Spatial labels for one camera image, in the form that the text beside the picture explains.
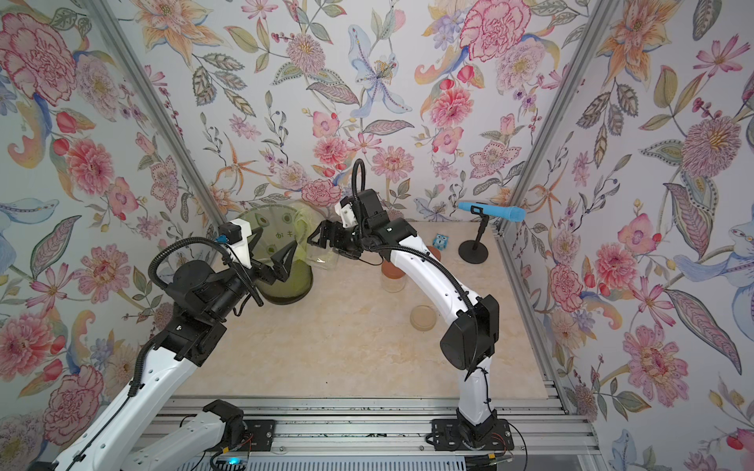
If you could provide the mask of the clear jar with rice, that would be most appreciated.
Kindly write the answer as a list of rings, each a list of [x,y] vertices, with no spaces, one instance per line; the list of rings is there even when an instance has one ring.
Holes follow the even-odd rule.
[[[339,259],[340,255],[329,246],[322,248],[316,243],[307,244],[306,263],[313,269],[335,270]]]

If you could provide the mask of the beige jar lid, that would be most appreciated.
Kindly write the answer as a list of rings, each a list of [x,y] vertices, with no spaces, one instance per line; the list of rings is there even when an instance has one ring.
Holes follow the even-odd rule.
[[[437,323],[437,313],[428,305],[416,306],[410,312],[410,325],[420,332],[431,331]]]

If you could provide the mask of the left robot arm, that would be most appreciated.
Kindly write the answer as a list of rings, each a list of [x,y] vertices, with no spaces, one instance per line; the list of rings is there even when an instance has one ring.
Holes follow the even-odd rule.
[[[227,331],[228,316],[240,315],[249,300],[264,303],[256,282],[273,285],[290,278],[298,245],[291,241],[263,263],[251,254],[262,233],[237,219],[221,225],[216,239],[186,237],[152,259],[147,275],[174,301],[171,321],[141,348],[133,376],[114,402],[68,449],[51,461],[31,464],[31,469],[174,470],[196,455],[215,467],[224,453],[251,449],[255,433],[243,410],[226,400],[210,402],[149,447],[136,451],[134,446],[174,392],[206,363]],[[159,267],[190,245],[212,248],[225,270],[216,272],[207,262],[194,260],[164,282]]]

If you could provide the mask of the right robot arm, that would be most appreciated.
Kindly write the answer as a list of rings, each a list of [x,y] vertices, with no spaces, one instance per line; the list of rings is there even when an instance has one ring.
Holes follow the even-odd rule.
[[[459,403],[455,418],[433,422],[428,443],[438,451],[513,451],[511,427],[493,408],[490,391],[491,360],[500,338],[499,302],[463,285],[410,223],[389,217],[380,197],[366,186],[362,159],[353,164],[351,195],[337,204],[336,213],[337,220],[320,223],[308,244],[353,260],[366,252],[378,254],[422,290],[448,325],[440,347],[459,371]]]

